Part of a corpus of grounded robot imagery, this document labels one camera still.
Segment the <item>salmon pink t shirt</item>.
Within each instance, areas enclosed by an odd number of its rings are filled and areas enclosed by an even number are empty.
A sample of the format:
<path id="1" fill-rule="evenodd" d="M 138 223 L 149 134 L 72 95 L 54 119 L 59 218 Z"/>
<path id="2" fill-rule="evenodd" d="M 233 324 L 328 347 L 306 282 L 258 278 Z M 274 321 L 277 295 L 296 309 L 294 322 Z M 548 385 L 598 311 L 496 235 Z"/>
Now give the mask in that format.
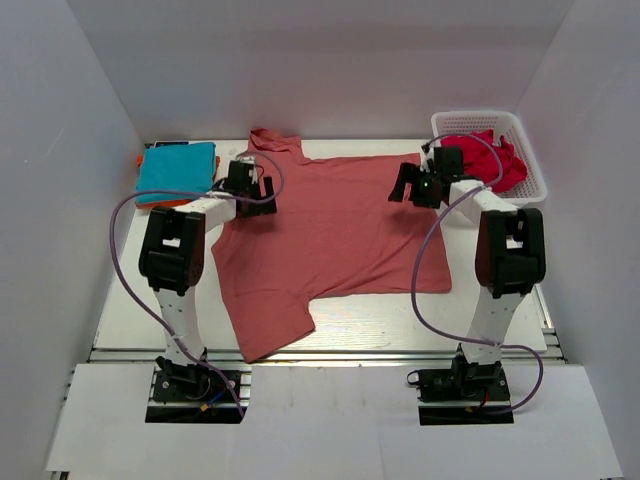
<path id="1" fill-rule="evenodd" d="M 227 223 L 212 248 L 222 300 L 247 362 L 309 335 L 309 305 L 355 294 L 446 294 L 436 213 L 389 200 L 417 153 L 308 158 L 297 136 L 256 128 L 248 148 L 283 185 L 272 215 Z"/>

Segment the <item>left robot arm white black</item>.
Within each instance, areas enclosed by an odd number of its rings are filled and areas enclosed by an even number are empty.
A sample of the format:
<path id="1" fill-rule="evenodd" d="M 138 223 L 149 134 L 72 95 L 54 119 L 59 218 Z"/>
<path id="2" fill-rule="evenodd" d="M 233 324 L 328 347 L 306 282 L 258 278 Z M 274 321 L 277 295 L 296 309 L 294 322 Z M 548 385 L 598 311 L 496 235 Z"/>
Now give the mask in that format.
<path id="1" fill-rule="evenodd" d="M 277 212 L 282 189 L 274 187 L 258 156 L 239 154 L 211 191 L 178 207 L 155 207 L 149 214 L 139 271 L 159 305 L 167 340 L 165 363 L 190 367 L 206 361 L 195 299 L 204 272 L 206 234 L 237 218 Z"/>

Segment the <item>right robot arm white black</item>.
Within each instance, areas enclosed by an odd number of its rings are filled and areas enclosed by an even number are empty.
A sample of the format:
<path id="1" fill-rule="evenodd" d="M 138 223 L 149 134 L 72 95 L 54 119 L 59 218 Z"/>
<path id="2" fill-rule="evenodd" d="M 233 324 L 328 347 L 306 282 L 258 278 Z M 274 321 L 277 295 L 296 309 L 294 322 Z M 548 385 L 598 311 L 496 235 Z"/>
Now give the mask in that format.
<path id="1" fill-rule="evenodd" d="M 468 333 L 456 336 L 428 329 L 459 342 L 470 365 L 495 365 L 516 309 L 546 274 L 544 223 L 540 210 L 518 207 L 491 187 L 464 173 L 460 148 L 424 146 L 432 156 L 416 165 L 400 164 L 391 202 L 409 201 L 423 208 L 454 210 L 478 227 L 475 275 L 480 293 Z"/>

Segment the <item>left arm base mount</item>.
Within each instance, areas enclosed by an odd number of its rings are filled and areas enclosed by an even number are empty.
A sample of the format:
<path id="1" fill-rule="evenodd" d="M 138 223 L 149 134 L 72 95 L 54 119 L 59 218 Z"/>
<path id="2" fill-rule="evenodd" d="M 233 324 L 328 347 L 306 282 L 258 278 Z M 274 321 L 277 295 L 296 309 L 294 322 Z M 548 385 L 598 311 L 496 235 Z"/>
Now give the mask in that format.
<path id="1" fill-rule="evenodd" d="M 177 365 L 158 356 L 146 408 L 147 424 L 240 424 L 249 404 L 250 373 Z"/>

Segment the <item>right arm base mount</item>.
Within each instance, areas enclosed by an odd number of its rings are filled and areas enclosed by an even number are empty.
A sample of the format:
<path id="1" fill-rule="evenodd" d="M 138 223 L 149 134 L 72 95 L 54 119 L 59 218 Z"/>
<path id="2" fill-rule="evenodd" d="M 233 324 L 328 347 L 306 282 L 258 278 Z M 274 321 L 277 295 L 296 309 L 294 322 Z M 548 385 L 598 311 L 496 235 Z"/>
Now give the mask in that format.
<path id="1" fill-rule="evenodd" d="M 418 393 L 422 426 L 507 425 L 514 422 L 502 364 L 469 363 L 456 356 L 443 369 L 409 372 L 407 384 Z"/>

